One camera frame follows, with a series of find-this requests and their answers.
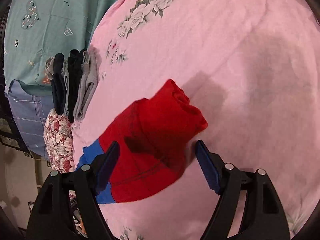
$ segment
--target green blanket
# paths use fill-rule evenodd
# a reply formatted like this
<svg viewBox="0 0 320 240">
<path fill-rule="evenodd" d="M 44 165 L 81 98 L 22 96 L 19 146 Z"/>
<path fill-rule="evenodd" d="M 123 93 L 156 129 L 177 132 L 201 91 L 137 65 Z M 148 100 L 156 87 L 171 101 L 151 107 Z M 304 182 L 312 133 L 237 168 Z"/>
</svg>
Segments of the green blanket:
<svg viewBox="0 0 320 240">
<path fill-rule="evenodd" d="M 32 94 L 51 94 L 44 63 L 61 52 L 88 47 L 93 32 L 117 0 L 13 0 L 4 40 L 6 92 L 13 79 Z"/>
</svg>

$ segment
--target floor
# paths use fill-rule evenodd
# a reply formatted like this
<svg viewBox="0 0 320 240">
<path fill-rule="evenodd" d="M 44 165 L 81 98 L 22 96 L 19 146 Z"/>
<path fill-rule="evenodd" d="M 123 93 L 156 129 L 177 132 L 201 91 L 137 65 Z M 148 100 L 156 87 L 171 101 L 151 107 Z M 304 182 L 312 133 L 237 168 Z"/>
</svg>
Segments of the floor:
<svg viewBox="0 0 320 240">
<path fill-rule="evenodd" d="M 7 206 L 4 212 L 15 226 L 27 228 L 28 202 L 36 200 L 37 185 L 43 184 L 50 171 L 44 159 L 26 157 L 23 152 L 0 144 L 0 202 Z"/>
</svg>

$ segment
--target silver screw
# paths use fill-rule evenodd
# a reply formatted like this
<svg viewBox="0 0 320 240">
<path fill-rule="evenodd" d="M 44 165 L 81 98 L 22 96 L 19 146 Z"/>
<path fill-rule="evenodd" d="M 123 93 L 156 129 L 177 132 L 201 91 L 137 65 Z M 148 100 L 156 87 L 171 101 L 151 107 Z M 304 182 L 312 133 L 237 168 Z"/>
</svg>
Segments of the silver screw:
<svg viewBox="0 0 320 240">
<path fill-rule="evenodd" d="M 83 171 L 88 171 L 90 169 L 90 165 L 89 164 L 85 164 L 81 167 L 81 170 Z"/>
<path fill-rule="evenodd" d="M 58 171 L 51 171 L 50 172 L 50 175 L 52 176 L 52 177 L 54 177 L 54 176 L 57 176 L 58 175 Z"/>
<path fill-rule="evenodd" d="M 266 171 L 264 169 L 258 169 L 258 173 L 263 176 L 266 174 Z"/>
<path fill-rule="evenodd" d="M 229 170 L 229 171 L 233 170 L 233 168 L 234 168 L 233 164 L 231 164 L 231 163 L 226 163 L 226 164 L 224 165 L 224 167 L 225 167 L 227 170 Z"/>
</svg>

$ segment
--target red floral pattern fabric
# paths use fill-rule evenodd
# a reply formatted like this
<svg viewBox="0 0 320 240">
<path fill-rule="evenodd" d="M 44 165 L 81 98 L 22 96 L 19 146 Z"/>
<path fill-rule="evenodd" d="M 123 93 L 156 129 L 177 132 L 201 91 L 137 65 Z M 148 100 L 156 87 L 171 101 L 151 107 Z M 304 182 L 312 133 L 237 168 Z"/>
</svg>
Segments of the red floral pattern fabric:
<svg viewBox="0 0 320 240">
<path fill-rule="evenodd" d="M 44 142 L 53 170 L 61 173 L 75 171 L 71 123 L 51 109 L 44 126 Z M 70 191 L 70 199 L 75 193 Z"/>
</svg>

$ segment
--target red garment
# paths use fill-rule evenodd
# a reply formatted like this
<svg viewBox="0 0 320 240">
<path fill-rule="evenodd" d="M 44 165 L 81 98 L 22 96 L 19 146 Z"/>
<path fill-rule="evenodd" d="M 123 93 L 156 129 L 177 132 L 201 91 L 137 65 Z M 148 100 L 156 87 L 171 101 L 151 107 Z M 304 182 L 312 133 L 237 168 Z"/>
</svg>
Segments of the red garment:
<svg viewBox="0 0 320 240">
<path fill-rule="evenodd" d="M 112 141 L 120 157 L 110 177 L 116 202 L 152 196 L 181 177 L 184 149 L 208 123 L 173 80 L 151 99 L 133 102 L 99 137 L 104 152 Z"/>
</svg>

